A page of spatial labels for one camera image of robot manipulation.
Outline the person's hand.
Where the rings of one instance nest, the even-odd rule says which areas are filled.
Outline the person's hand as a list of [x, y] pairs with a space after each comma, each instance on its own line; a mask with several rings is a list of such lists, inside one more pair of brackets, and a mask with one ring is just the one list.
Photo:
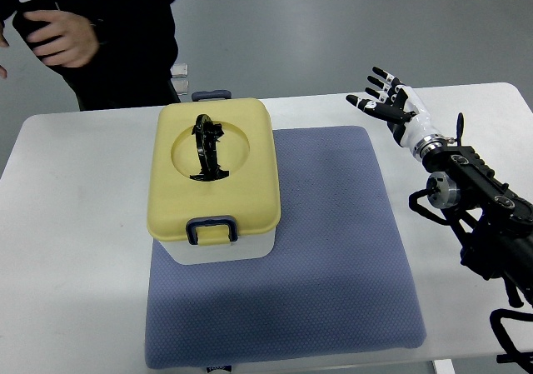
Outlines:
[[30, 33], [27, 40], [34, 55], [49, 67], [83, 67], [100, 48], [91, 22], [83, 16], [59, 10], [37, 10], [25, 12], [24, 17], [45, 23], [44, 27]]

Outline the person's other hand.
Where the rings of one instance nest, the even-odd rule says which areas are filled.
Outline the person's other hand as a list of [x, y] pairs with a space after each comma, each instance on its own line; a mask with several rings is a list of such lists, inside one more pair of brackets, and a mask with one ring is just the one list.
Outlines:
[[0, 36], [0, 56], [1, 56], [1, 65], [0, 65], [0, 75], [1, 79], [7, 79], [7, 68], [5, 67], [5, 53], [6, 50], [9, 48], [9, 43], [7, 39], [4, 37], [3, 32], [1, 32]]

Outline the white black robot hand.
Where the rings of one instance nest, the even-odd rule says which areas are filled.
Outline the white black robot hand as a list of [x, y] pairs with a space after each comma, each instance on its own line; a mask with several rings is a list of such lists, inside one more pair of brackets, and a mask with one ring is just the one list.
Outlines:
[[346, 100], [366, 115], [386, 122], [395, 142], [419, 161], [431, 149], [443, 146], [445, 137], [432, 125], [431, 115], [414, 89], [381, 68], [372, 71], [367, 78], [371, 85], [365, 89], [369, 97], [348, 95]]

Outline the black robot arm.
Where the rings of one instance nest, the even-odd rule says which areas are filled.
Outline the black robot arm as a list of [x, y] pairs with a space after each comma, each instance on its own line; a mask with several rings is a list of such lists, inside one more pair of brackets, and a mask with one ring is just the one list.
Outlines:
[[532, 302], [532, 205], [499, 182], [471, 146], [456, 137], [424, 150], [430, 176], [409, 197], [422, 217], [448, 226], [461, 244], [461, 265], [486, 280], [500, 278], [512, 307]]

